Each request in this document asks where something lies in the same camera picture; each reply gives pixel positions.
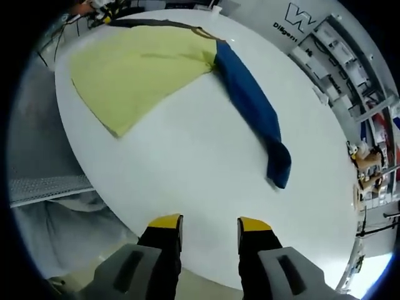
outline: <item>floor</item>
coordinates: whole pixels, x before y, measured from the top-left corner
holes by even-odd
[[[102,253],[83,269],[72,272],[66,276],[54,279],[55,282],[64,282],[63,289],[69,292],[79,291],[93,280],[94,270],[97,266],[107,259],[113,252],[117,251],[126,243],[136,243],[136,237],[132,236],[128,240],[114,245],[108,251]],[[200,300],[200,299],[218,299],[218,300],[242,300],[243,292],[230,287],[222,286],[218,283],[209,281],[194,273],[182,269],[177,285],[176,300]]]

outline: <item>blue sleeve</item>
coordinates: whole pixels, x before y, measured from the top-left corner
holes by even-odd
[[[291,157],[281,142],[278,116],[249,70],[228,43],[217,42],[215,64],[232,103],[268,153],[267,177],[279,188],[288,183]]]

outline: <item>yellow cloth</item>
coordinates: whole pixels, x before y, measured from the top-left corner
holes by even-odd
[[[72,56],[71,79],[96,117],[122,136],[166,96],[211,71],[216,42],[190,29],[138,26]]]

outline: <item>folded garment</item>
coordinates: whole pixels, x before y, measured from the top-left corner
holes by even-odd
[[[126,31],[89,45],[71,59],[71,78],[90,110],[117,137],[166,96],[217,68],[236,109],[264,141],[267,177],[279,188],[291,157],[278,117],[229,44],[198,27],[168,20],[122,20]]]

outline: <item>round table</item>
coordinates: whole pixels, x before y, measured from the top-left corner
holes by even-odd
[[[246,216],[270,224],[283,246],[319,266],[335,288],[356,233],[356,177],[341,127],[309,78],[269,41],[224,16],[163,10],[129,18],[169,19],[225,39],[277,112],[291,175],[284,190],[268,184],[268,155],[214,74],[168,96],[121,139],[113,137],[69,75],[77,49],[127,30],[101,26],[64,49],[56,63],[62,123],[96,191],[139,236],[152,219],[183,214],[183,266],[212,281],[241,289],[236,220]]]

